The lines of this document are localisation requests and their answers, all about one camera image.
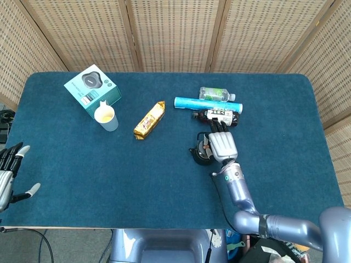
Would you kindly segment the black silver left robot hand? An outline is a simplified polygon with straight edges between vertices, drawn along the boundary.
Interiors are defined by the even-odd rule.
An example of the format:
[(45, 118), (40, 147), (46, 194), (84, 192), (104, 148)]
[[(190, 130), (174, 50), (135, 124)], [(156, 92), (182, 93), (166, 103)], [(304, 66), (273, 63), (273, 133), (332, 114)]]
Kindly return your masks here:
[(14, 180), (18, 175), (22, 159), (29, 150), (30, 145), (23, 146), (22, 142), (1, 150), (1, 212), (5, 211), (12, 203), (31, 198), (41, 187), (38, 182), (24, 193), (13, 194)]

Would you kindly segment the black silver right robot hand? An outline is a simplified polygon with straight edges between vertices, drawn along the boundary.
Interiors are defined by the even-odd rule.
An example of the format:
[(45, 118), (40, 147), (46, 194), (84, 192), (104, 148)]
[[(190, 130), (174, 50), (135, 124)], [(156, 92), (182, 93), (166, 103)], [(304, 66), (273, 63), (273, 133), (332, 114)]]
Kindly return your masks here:
[(211, 132), (204, 135), (203, 149), (210, 160), (222, 165), (236, 161), (238, 151), (232, 133), (225, 122), (208, 120)]

